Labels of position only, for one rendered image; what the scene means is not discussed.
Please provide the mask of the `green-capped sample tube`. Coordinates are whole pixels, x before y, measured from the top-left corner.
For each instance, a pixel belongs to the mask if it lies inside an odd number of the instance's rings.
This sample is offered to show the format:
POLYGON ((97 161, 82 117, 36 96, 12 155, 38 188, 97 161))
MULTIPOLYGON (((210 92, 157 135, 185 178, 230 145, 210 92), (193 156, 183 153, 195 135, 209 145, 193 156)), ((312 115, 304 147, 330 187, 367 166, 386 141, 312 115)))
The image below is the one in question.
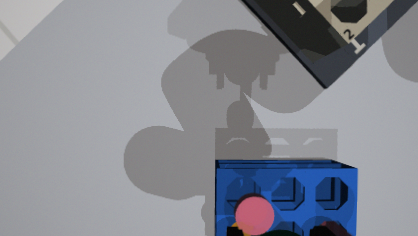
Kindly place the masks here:
POLYGON ((301 236, 289 227, 269 200, 262 194, 242 195, 233 209, 236 226, 245 236, 301 236))

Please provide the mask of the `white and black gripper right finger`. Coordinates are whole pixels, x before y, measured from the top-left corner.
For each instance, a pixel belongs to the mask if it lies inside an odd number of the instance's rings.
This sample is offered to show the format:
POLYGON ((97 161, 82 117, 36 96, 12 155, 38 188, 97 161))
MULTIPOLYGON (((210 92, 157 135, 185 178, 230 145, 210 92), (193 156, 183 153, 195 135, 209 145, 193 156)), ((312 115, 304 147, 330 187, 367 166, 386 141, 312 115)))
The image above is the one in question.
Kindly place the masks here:
POLYGON ((314 226, 310 229, 309 236, 336 236, 326 226, 314 226))

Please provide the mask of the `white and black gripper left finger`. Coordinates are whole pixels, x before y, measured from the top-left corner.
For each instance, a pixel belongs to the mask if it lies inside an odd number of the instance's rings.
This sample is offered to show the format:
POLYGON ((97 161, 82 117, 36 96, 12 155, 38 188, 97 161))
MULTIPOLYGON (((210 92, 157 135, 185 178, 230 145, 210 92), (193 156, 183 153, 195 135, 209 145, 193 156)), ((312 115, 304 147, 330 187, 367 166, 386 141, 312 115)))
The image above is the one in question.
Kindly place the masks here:
POLYGON ((244 234, 238 226, 227 226, 227 236, 244 236, 244 234))

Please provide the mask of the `blue tube rack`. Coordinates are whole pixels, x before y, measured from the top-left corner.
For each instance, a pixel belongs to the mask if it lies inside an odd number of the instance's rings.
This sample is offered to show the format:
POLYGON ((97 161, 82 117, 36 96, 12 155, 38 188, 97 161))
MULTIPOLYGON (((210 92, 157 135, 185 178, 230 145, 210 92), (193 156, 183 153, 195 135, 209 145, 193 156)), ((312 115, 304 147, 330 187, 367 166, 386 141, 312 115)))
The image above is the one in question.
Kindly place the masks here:
POLYGON ((215 236, 226 236, 235 223, 237 200, 228 200, 232 206, 227 199, 250 192, 266 196, 301 236, 324 221, 337 221, 356 236, 357 188, 354 168, 334 160, 215 160, 215 236))

